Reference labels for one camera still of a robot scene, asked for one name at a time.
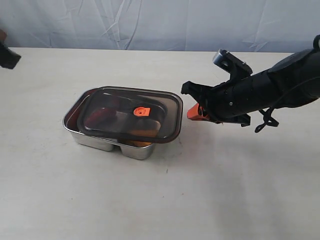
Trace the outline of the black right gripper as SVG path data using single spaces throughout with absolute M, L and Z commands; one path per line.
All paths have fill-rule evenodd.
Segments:
M 251 124 L 249 113 L 267 108 L 273 102 L 273 81 L 259 74 L 216 86 L 187 81 L 181 93 L 196 100 L 187 111 L 189 120 L 247 127 Z

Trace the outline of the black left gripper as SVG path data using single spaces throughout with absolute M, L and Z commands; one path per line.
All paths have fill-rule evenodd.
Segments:
M 14 69 L 22 56 L 4 44 L 6 38 L 7 33 L 0 29 L 0 66 L 5 69 Z

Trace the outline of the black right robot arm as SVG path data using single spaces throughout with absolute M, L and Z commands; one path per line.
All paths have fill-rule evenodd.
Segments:
M 187 112 L 192 121 L 215 124 L 251 124 L 250 113 L 260 112 L 263 122 L 255 128 L 277 127 L 272 117 L 276 109 L 299 108 L 320 98 L 320 37 L 313 47 L 293 53 L 273 67 L 253 74 L 244 61 L 220 49 L 213 63 L 229 73 L 228 81 L 216 86 L 185 82 L 181 93 L 190 95 L 196 105 Z

